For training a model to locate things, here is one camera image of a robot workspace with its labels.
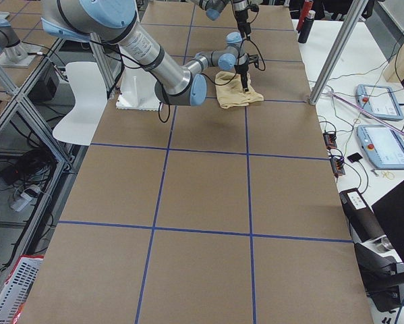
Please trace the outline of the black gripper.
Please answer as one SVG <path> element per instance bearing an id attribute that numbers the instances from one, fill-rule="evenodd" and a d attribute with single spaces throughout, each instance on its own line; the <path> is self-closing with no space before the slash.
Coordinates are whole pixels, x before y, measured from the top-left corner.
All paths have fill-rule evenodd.
<path id="1" fill-rule="evenodd" d="M 235 65 L 235 71 L 237 74 L 241 75 L 241 85 L 244 92 L 248 92 L 248 70 L 249 65 L 253 64 L 255 68 L 258 68 L 258 55 L 244 55 L 237 58 L 237 64 Z"/>
<path id="2" fill-rule="evenodd" d="M 239 23 L 239 32 L 242 39 L 250 39 L 251 26 L 247 22 L 248 11 L 258 12 L 258 3 L 249 0 L 233 0 L 233 15 Z"/>

